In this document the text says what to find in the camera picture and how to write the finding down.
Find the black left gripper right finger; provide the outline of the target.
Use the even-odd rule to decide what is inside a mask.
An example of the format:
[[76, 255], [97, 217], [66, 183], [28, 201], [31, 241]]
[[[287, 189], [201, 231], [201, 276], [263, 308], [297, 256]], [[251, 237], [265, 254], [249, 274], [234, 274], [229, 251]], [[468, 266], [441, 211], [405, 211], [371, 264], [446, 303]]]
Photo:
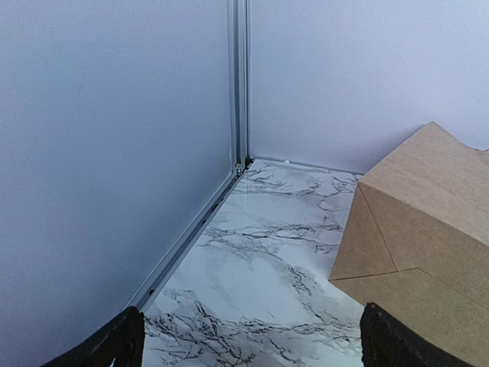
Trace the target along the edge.
[[376, 303], [368, 303], [360, 320], [362, 362], [367, 367], [470, 367], [423, 339]]

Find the brown paper bag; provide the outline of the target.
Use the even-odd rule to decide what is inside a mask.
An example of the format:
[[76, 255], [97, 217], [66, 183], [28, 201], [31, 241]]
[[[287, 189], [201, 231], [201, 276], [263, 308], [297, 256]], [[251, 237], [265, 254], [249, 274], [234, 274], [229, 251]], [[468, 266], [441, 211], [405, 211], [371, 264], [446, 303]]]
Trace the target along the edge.
[[329, 280], [488, 364], [488, 153], [435, 122], [359, 181]]

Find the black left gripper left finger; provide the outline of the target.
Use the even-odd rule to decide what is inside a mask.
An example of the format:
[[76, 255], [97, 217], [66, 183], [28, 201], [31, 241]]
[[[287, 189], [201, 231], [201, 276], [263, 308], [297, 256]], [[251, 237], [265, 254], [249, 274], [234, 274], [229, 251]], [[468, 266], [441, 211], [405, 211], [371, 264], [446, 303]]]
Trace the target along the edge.
[[44, 366], [141, 366], [143, 351], [144, 314], [130, 306], [78, 346]]

